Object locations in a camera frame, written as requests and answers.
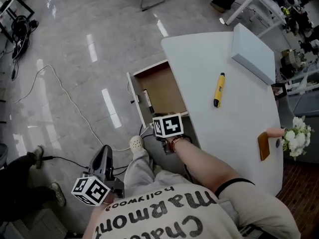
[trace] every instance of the brown wood floor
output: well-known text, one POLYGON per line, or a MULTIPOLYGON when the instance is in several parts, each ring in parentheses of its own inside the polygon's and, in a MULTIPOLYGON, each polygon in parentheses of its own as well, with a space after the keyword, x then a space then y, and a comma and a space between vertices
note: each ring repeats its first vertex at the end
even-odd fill
POLYGON ((284 160, 277 198, 292 212, 302 238, 319 238, 319 165, 284 160))

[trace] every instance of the flower bouquet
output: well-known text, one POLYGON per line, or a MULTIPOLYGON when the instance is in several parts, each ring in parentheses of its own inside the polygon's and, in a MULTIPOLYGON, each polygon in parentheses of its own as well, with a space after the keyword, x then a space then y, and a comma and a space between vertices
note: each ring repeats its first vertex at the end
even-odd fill
POLYGON ((288 150, 291 157, 296 157, 303 154, 305 155, 304 148, 310 144, 310 135, 313 130, 310 126, 304 123, 305 117, 293 119, 293 128, 286 129, 283 138, 284 150, 288 150))

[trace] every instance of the gray pants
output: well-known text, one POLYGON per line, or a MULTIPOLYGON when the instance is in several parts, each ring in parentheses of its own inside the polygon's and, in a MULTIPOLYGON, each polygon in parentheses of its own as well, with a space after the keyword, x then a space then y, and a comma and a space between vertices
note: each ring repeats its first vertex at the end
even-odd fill
POLYGON ((141 148, 133 151, 133 160, 125 173, 125 197, 132 197, 180 183, 190 183, 179 174, 155 169, 148 152, 141 148))

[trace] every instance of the drawer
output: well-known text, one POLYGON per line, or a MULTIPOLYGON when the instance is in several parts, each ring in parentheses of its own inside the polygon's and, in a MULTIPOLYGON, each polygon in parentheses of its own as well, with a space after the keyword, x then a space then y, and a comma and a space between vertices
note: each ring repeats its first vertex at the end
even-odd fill
POLYGON ((155 113, 180 113, 188 116, 174 75, 167 60, 146 67, 133 74, 127 73, 131 91, 143 127, 153 122, 144 90, 147 90, 155 113))

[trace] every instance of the concrete floor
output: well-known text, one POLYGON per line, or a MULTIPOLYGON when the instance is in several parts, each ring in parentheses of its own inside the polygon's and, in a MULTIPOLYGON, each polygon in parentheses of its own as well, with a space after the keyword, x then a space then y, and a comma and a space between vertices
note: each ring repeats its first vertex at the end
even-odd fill
MULTIPOLYGON (((39 21, 39 27, 31 35, 30 47, 19 61, 14 82, 10 79, 13 68, 10 56, 6 55, 1 61, 1 70, 5 72, 2 76, 6 87, 4 98, 8 101, 4 112, 8 124, 2 126, 2 141, 9 147, 9 161, 41 144, 45 155, 62 156, 88 165, 101 147, 49 68, 39 74, 26 99, 12 104, 29 92, 36 72, 43 66, 50 64, 55 68, 62 85, 101 141, 112 148, 124 149, 141 126, 135 104, 130 104, 132 97, 126 90, 126 73, 165 59, 160 45, 164 37, 232 31, 238 22, 254 33, 264 29, 257 19, 249 22, 249 10, 231 26, 221 24, 220 17, 226 20, 233 9, 219 14, 210 7, 211 0, 166 0, 145 12, 139 10, 139 0, 25 1, 35 11, 33 18, 39 21), (103 96, 106 92, 115 112, 108 108, 109 102, 103 96)), ((289 48, 279 29, 262 39, 276 54, 289 48)), ((146 138, 145 145, 165 169, 183 172, 177 157, 163 156, 160 144, 152 137, 146 138)), ((127 165, 131 158, 130 151, 114 152, 114 167, 127 165)), ((54 159, 45 162, 40 170, 30 172, 35 186, 53 181, 61 185, 67 206, 52 205, 52 208, 61 222, 74 232, 84 231, 91 212, 90 207, 70 194, 81 171, 82 168, 70 162, 54 159)))

